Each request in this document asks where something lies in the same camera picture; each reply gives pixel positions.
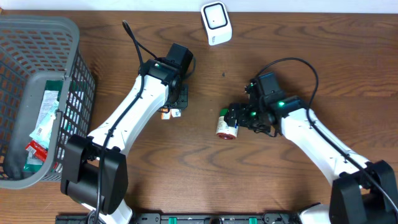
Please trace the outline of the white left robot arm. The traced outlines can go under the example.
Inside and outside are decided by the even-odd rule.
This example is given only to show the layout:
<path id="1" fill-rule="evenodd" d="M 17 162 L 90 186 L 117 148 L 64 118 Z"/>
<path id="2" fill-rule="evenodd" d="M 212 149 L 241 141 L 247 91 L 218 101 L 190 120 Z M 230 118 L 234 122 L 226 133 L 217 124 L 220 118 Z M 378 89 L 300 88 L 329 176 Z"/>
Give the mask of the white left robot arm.
<path id="1" fill-rule="evenodd" d="M 72 135 L 66 145 L 60 190 L 90 209 L 68 223 L 129 223 L 132 209 L 124 201 L 128 187 L 126 158 L 143 127 L 159 109 L 187 107 L 193 54 L 173 44 L 166 57 L 149 59 L 112 115 L 87 137 Z"/>

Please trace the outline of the green lid jar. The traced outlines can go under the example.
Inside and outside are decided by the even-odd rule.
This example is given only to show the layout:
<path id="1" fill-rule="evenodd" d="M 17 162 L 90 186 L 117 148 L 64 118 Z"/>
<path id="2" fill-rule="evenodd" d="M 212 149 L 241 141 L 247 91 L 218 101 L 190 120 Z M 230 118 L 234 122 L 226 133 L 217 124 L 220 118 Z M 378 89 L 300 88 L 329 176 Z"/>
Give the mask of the green lid jar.
<path id="1" fill-rule="evenodd" d="M 220 111 L 220 117 L 218 119 L 216 135 L 225 140 L 233 140 L 236 139 L 238 135 L 238 125 L 228 126 L 227 122 L 224 121 L 224 116 L 227 114 L 228 109 L 223 108 Z"/>

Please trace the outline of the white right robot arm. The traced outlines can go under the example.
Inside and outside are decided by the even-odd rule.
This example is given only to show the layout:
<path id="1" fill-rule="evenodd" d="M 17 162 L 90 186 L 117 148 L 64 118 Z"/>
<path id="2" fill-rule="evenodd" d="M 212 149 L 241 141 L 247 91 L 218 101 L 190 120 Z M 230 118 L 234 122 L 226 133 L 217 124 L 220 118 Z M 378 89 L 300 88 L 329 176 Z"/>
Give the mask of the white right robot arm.
<path id="1" fill-rule="evenodd" d="M 232 103 L 224 121 L 298 146 L 332 186 L 328 205 L 311 205 L 294 223 L 397 223 L 397 184 L 386 161 L 371 162 L 354 152 L 315 116 L 298 96 L 287 97 L 274 75 L 251 79 L 247 103 Z"/>

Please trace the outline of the orange small box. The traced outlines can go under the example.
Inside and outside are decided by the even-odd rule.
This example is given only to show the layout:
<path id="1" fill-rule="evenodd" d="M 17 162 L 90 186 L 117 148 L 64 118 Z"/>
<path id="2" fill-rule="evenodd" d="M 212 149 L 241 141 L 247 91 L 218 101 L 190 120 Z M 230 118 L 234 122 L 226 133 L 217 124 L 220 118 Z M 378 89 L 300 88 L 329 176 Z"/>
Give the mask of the orange small box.
<path id="1" fill-rule="evenodd" d="M 178 118 L 182 115 L 182 110 L 180 109 L 171 109 L 170 112 L 173 118 Z"/>
<path id="2" fill-rule="evenodd" d="M 160 112 L 161 112 L 161 119 L 162 120 L 168 120 L 168 119 L 171 118 L 171 110 L 170 109 L 162 108 L 160 110 Z"/>

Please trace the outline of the mint green snack packet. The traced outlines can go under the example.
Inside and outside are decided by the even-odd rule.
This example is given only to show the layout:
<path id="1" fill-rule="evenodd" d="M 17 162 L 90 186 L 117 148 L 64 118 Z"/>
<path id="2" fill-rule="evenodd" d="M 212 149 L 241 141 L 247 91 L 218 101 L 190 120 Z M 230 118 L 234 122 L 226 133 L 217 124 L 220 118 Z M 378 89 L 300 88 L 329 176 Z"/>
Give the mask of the mint green snack packet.
<path id="1" fill-rule="evenodd" d="M 43 148 L 48 149 L 53 122 L 57 117 L 58 101 L 54 101 L 52 106 L 46 112 L 41 122 L 35 127 L 35 129 L 29 134 L 29 136 Z"/>

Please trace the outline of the red stick sachet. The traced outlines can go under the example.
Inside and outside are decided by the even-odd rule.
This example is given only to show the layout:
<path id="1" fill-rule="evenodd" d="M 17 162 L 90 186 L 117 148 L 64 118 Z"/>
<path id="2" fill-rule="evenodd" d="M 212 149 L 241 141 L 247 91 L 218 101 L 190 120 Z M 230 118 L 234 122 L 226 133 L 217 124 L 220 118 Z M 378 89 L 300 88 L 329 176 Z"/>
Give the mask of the red stick sachet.
<path id="1" fill-rule="evenodd" d="M 48 154 L 47 150 L 34 140 L 31 140 L 31 142 L 28 143 L 25 149 L 26 151 L 32 153 L 32 155 L 38 158 L 40 161 L 46 161 Z"/>

